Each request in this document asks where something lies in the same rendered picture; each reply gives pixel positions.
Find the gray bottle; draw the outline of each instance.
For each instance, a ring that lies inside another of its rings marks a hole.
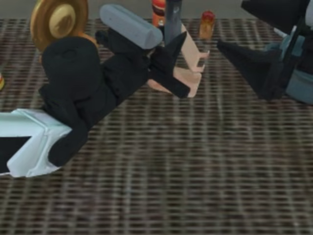
[[[181,34],[181,6],[182,0],[166,0],[164,41],[168,45]]]

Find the woven mat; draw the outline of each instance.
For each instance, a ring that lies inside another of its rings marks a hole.
[[[199,22],[184,22],[196,37]],[[28,26],[0,20],[1,112],[41,105]],[[103,28],[90,21],[87,32]],[[254,49],[279,40],[259,21],[218,20],[213,40],[197,41],[211,57],[194,99],[143,87],[63,169],[0,178],[0,234],[313,234],[313,108],[258,100],[216,50],[219,38]]]

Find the wooden stand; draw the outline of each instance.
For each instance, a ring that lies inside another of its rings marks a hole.
[[[186,32],[187,29],[184,25],[182,25],[182,32]],[[191,35],[187,32],[186,41],[181,49],[181,52],[186,60],[186,63],[189,69],[183,69],[179,67],[174,68],[174,77],[184,83],[186,86],[190,87],[190,93],[188,98],[193,98],[197,94],[199,84],[202,78],[202,72],[204,71],[205,66],[198,67],[199,60],[202,58],[208,58],[209,53],[201,53],[199,49],[192,39]],[[150,79],[148,81],[148,86],[154,90],[160,92],[171,93],[165,87],[161,86],[156,81]]]

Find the gold round object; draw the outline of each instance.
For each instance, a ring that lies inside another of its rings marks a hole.
[[[39,51],[66,36],[82,36],[88,21],[88,0],[38,0],[30,31]]]

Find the gray wall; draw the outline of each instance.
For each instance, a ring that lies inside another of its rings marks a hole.
[[[218,18],[252,18],[240,8],[242,0],[184,0],[183,18],[199,18],[208,9]],[[36,0],[0,0],[0,18],[29,18]],[[98,18],[99,7],[118,3],[143,18],[151,18],[151,0],[89,0],[89,17]]]

